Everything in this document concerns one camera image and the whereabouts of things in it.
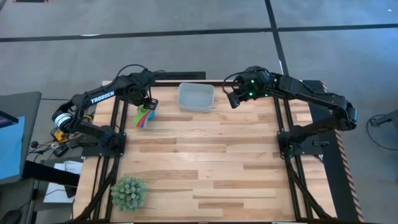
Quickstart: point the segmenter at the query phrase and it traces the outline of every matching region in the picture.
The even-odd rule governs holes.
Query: butcher block surface
[[[215,87],[212,112],[201,113],[180,110],[177,92],[178,87],[152,87],[152,97],[159,105],[146,129],[132,124],[137,108],[129,105],[127,144],[118,179],[142,179],[147,184],[147,196],[144,207],[136,212],[120,212],[113,206],[111,221],[295,220],[285,164],[279,157],[274,99],[243,102],[231,109],[221,87]],[[113,104],[111,98],[97,105],[94,124],[109,125]],[[120,123],[122,105],[116,124]],[[307,103],[293,100],[290,107],[295,124],[312,122]],[[302,156],[302,160],[309,191],[326,212],[335,216],[323,164],[314,156]],[[75,216],[91,200],[97,161],[97,157],[84,161],[73,206]],[[302,195],[297,192],[304,217]],[[107,198],[108,191],[100,218],[104,217]]]

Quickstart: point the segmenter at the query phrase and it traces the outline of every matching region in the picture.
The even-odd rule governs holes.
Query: artificial plant
[[[146,184],[135,177],[122,177],[111,187],[112,203],[119,211],[136,211],[145,202]]]

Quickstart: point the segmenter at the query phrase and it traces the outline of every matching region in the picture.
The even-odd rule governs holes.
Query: clear plastic container
[[[178,87],[177,101],[183,110],[210,112],[214,104],[214,86],[181,83]]]

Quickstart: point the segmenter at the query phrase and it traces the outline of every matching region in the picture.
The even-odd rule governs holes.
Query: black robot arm
[[[56,127],[67,134],[83,133],[99,139],[102,145],[115,150],[119,147],[117,134],[110,126],[95,126],[83,121],[86,110],[94,104],[113,96],[135,106],[143,105],[154,110],[158,104],[150,95],[150,86],[155,83],[154,74],[144,69],[137,75],[121,75],[110,84],[75,95],[53,114]]]
[[[309,136],[337,129],[349,131],[356,127],[358,113],[353,105],[343,96],[335,93],[319,93],[306,84],[292,77],[269,72],[267,69],[253,66],[243,72],[228,76],[224,82],[236,76],[233,81],[233,91],[227,93],[232,108],[240,102],[258,98],[276,96],[278,98],[298,99],[324,106],[330,110],[330,116],[306,126],[293,126],[285,135],[286,147],[300,147]]]

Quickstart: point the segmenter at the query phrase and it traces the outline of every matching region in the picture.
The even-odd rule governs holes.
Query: concrete floor
[[[271,3],[279,27],[398,21],[395,0]],[[233,27],[270,27],[264,1],[8,1],[0,12],[0,37]],[[398,152],[373,144],[365,125],[374,114],[398,109],[397,29],[284,32],[280,38],[291,76],[324,80],[330,91],[345,95],[359,110],[358,127],[343,133],[343,140],[364,217],[368,222],[396,223]],[[206,71],[209,79],[222,79],[250,65],[280,72],[271,33],[14,42],[0,43],[0,49],[2,95],[39,90],[43,97],[69,98],[112,79],[128,63],[151,70]],[[33,139],[50,138],[50,117],[60,103],[41,102]],[[398,148],[392,124],[372,128],[371,133]],[[69,206],[42,212],[37,223],[62,222],[69,214]]]

